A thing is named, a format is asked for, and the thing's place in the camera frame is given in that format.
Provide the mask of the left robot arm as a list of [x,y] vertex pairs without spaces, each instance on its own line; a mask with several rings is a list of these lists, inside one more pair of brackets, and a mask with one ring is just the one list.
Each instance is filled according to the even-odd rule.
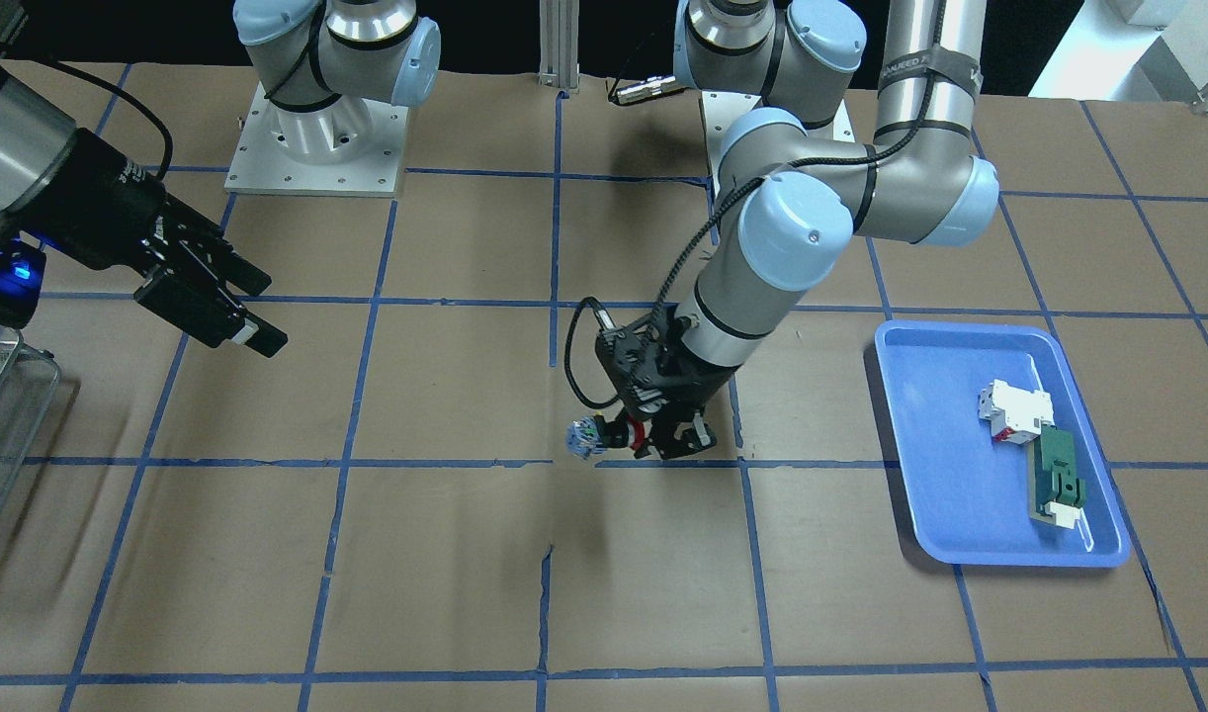
[[854,235],[965,247],[1000,184],[975,157],[985,1],[894,1],[867,141],[821,135],[861,66],[866,28],[840,1],[681,1],[672,66],[690,89],[754,95],[719,145],[718,199],[647,314],[618,325],[596,299],[596,355],[618,404],[567,429],[590,457],[664,461],[716,446],[712,396],[819,284]]

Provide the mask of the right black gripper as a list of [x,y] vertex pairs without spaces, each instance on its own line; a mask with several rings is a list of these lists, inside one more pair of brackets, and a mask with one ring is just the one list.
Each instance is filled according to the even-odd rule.
[[[22,230],[88,270],[152,271],[134,301],[208,347],[230,341],[271,357],[288,345],[288,332],[215,280],[261,296],[273,284],[271,274],[238,255],[216,222],[167,193],[108,141],[79,128],[46,176],[43,189],[16,212]],[[169,270],[155,270],[158,265]]]

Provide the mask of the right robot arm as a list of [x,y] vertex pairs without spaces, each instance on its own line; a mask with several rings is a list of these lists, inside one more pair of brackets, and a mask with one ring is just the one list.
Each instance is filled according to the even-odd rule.
[[[373,140],[368,102],[418,108],[440,66],[441,33],[413,1],[238,1],[238,39],[290,160],[329,163]],[[275,355],[288,334],[252,314],[271,276],[216,222],[167,191],[0,66],[0,325],[27,328],[50,251],[86,270],[141,274],[134,301],[188,336]]]

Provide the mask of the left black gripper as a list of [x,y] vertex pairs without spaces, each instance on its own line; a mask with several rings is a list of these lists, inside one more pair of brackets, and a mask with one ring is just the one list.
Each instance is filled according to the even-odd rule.
[[716,433],[702,409],[738,370],[695,355],[684,343],[691,324],[690,316],[663,316],[647,328],[641,361],[603,366],[622,403],[616,419],[650,419],[647,445],[662,461],[716,446]]

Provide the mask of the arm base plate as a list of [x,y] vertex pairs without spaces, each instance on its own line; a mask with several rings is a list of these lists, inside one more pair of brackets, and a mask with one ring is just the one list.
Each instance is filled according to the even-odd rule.
[[288,112],[257,86],[223,189],[242,195],[394,199],[410,108],[341,95],[331,108]]

